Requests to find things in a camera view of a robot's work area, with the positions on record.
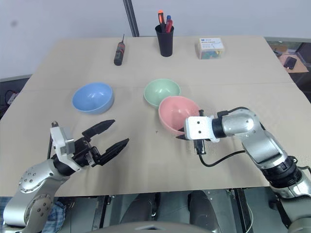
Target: black pen holder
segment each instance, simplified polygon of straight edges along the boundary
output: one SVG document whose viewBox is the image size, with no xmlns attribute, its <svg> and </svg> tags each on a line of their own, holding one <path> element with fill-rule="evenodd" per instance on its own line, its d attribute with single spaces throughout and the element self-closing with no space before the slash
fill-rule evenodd
<svg viewBox="0 0 311 233">
<path fill-rule="evenodd" d="M 159 41 L 160 53 L 163 57 L 169 57 L 173 53 L 173 33 L 174 27 L 172 26 L 169 33 L 163 33 L 161 26 L 155 27 L 157 39 Z"/>
</svg>

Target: red marker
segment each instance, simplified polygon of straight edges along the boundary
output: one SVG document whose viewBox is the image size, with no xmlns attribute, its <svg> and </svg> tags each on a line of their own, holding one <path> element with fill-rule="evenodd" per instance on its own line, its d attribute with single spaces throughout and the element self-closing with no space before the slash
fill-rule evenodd
<svg viewBox="0 0 311 233">
<path fill-rule="evenodd" d="M 172 25 L 173 25 L 173 20 L 168 19 L 168 20 L 166 21 L 166 27 L 165 27 L 165 32 L 166 32 L 166 33 L 170 33 L 170 32 L 171 32 Z"/>
</svg>

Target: green bowl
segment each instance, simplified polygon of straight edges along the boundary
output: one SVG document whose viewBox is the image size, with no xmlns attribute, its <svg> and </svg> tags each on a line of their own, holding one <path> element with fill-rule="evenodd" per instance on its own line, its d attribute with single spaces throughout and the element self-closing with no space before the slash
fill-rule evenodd
<svg viewBox="0 0 311 233">
<path fill-rule="evenodd" d="M 144 97 L 150 105 L 159 108 L 160 103 L 168 96 L 179 96 L 180 87 L 170 79 L 156 79 L 148 83 Z"/>
</svg>

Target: bowl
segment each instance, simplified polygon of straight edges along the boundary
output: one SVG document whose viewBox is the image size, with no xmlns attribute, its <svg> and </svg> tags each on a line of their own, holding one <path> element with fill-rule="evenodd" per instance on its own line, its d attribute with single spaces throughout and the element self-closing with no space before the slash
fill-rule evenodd
<svg viewBox="0 0 311 233">
<path fill-rule="evenodd" d="M 148 83 L 144 90 L 146 101 L 155 108 L 158 108 L 161 101 L 168 96 L 179 96 L 180 87 L 170 79 L 156 79 Z"/>
<path fill-rule="evenodd" d="M 165 98 L 159 106 L 159 117 L 161 124 L 169 132 L 182 135 L 178 131 L 184 127 L 186 118 L 199 116 L 199 106 L 192 100 L 183 96 L 170 96 Z"/>
<path fill-rule="evenodd" d="M 113 104 L 112 88 L 105 83 L 90 83 L 78 89 L 72 97 L 72 105 L 80 112 L 100 114 Z"/>
</svg>

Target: wooden table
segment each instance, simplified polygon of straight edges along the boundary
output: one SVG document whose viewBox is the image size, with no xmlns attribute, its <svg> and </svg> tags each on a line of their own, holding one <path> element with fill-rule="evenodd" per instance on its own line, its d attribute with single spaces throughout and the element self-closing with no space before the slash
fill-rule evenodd
<svg viewBox="0 0 311 233">
<path fill-rule="evenodd" d="M 246 154 L 211 168 L 202 166 L 193 143 L 175 139 L 143 99 L 146 84 L 169 78 L 181 95 L 208 115 L 245 106 L 299 165 L 310 164 L 311 105 L 292 82 L 266 41 L 258 36 L 223 36 L 221 59 L 199 60 L 198 37 L 175 37 L 173 55 L 160 56 L 155 37 L 126 38 L 123 64 L 113 57 L 118 38 L 60 41 L 28 80 L 0 122 L 0 196 L 14 195 L 22 173 L 46 159 L 53 120 L 75 139 L 99 121 L 116 122 L 91 143 L 104 153 L 127 137 L 127 147 L 105 166 L 73 174 L 58 196 L 94 196 L 158 191 L 265 186 L 268 182 Z M 75 90 L 90 82 L 113 87 L 115 102 L 101 115 L 71 105 Z M 206 162 L 240 150 L 237 138 L 206 143 Z"/>
</svg>

